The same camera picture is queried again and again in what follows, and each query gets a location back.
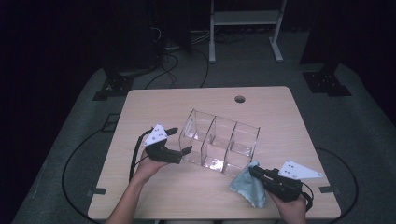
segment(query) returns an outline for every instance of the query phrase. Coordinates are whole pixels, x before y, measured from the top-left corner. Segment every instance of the white bracket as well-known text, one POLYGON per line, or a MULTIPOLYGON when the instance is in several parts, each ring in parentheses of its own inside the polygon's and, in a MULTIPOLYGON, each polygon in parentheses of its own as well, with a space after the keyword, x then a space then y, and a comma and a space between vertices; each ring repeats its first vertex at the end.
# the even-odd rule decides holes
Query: white bracket
POLYGON ((145 147, 152 145, 154 143, 161 142, 162 140, 166 139, 168 135, 165 132, 165 129, 161 124, 157 124, 155 128, 151 131, 148 138, 145 141, 145 147))
POLYGON ((279 175, 290 179, 321 178, 322 173, 306 168, 294 161, 287 160, 279 170, 279 175))

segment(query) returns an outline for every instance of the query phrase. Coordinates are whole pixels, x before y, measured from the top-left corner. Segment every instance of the gray floor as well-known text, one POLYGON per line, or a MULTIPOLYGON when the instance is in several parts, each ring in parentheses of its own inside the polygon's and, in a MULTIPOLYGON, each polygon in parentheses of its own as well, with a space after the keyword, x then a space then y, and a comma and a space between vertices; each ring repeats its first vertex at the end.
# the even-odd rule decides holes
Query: gray floor
MULTIPOLYGON (((342 158, 353 170, 359 183, 359 199, 351 212, 339 223, 393 223, 396 215, 396 129, 364 89, 360 78, 342 64, 336 70, 340 82, 352 96, 329 97, 311 93, 303 71, 316 71, 321 65, 299 65, 309 33, 281 33, 279 47, 285 58, 276 63, 268 43, 268 34, 246 35, 233 44, 217 44, 217 62, 209 65, 205 88, 246 86, 287 86, 290 88, 316 147, 322 147, 342 158)), ((194 46, 206 56, 207 44, 194 46)), ((149 89, 199 88, 205 78, 206 62, 202 54, 174 52, 178 65, 169 76, 151 83, 149 89)), ((164 57, 164 66, 175 64, 164 57)), ((145 89, 163 70, 139 77, 133 89, 145 89)), ((100 129, 109 113, 120 113, 125 97, 93 101, 105 81, 102 70, 78 97, 56 139, 40 174, 27 195, 14 223, 90 223, 66 201, 62 192, 62 174, 67 159, 91 133, 100 129)), ((90 190, 95 189, 112 133, 98 133, 73 155, 65 172, 64 185, 73 204, 87 213, 90 190)), ((352 175, 332 154, 318 151, 342 211, 352 204, 356 194, 352 175)), ((309 220, 328 223, 330 220, 309 220)))

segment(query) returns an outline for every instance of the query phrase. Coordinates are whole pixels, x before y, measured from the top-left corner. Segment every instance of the acrylic divider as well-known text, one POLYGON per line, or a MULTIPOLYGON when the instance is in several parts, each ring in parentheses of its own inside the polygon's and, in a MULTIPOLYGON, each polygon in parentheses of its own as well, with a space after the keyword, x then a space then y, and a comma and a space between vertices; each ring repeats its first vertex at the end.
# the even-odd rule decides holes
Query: acrylic divider
POLYGON ((193 109, 179 137, 180 148, 192 146, 183 160, 236 176, 251 162, 259 131, 193 109))

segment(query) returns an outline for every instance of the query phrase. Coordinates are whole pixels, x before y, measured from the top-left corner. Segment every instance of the human arm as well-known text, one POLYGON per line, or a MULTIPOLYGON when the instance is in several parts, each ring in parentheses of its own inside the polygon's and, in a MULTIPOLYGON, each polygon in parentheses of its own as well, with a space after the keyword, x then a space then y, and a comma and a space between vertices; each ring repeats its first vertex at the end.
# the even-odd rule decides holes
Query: human arm
POLYGON ((147 157, 146 151, 143 151, 141 158, 142 161, 139 162, 134 177, 122 194, 116 208, 108 217, 106 224, 131 224, 134 219, 134 211, 136 210, 142 188, 153 175, 168 164, 166 162, 151 160, 147 157))
POLYGON ((280 217, 288 224, 306 224, 306 199, 300 195, 296 201, 285 203, 268 192, 279 210, 280 217))

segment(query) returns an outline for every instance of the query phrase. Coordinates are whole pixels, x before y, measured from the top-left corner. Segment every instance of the forearm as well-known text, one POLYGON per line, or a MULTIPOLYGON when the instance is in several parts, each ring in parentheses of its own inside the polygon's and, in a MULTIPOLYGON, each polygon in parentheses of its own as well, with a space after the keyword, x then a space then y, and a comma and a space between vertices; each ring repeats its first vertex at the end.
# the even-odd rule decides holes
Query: forearm
POLYGON ((144 181, 133 179, 122 194, 119 203, 108 217, 106 224, 125 223, 131 224, 134 219, 134 211, 139 201, 139 195, 144 186, 144 181))

